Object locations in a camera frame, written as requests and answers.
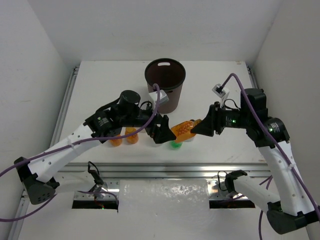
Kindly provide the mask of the clear bottle black cap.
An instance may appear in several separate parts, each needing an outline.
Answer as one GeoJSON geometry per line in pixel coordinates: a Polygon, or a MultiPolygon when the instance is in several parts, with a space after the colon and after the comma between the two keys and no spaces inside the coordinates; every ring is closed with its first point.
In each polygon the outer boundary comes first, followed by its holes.
{"type": "Polygon", "coordinates": [[[186,139],[184,142],[192,142],[194,139],[195,139],[195,137],[191,137],[191,138],[186,139]]]}

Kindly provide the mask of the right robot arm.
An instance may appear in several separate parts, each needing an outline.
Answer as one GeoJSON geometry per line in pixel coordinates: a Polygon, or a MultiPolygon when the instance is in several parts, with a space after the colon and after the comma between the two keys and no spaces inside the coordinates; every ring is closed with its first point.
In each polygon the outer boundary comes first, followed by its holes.
{"type": "Polygon", "coordinates": [[[243,170],[228,173],[221,192],[228,196],[243,194],[267,216],[270,226],[280,235],[317,222],[315,206],[297,180],[290,137],[285,124],[268,115],[267,97],[263,90],[247,88],[241,92],[240,109],[227,109],[215,102],[206,117],[191,132],[212,137],[224,128],[244,129],[264,157],[277,194],[255,183],[243,170]]]}

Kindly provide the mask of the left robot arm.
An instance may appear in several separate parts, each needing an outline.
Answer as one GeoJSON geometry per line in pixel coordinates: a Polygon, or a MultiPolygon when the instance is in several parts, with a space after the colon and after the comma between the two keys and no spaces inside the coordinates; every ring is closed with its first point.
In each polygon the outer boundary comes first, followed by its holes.
{"type": "Polygon", "coordinates": [[[169,118],[152,106],[141,109],[141,97],[133,90],[124,90],[118,99],[100,107],[69,136],[33,160],[14,163],[20,181],[33,205],[42,204],[54,195],[65,192],[91,193],[100,190],[104,181],[96,169],[62,174],[60,171],[86,151],[120,135],[123,128],[142,128],[156,144],[176,139],[169,128],[169,118]]]}

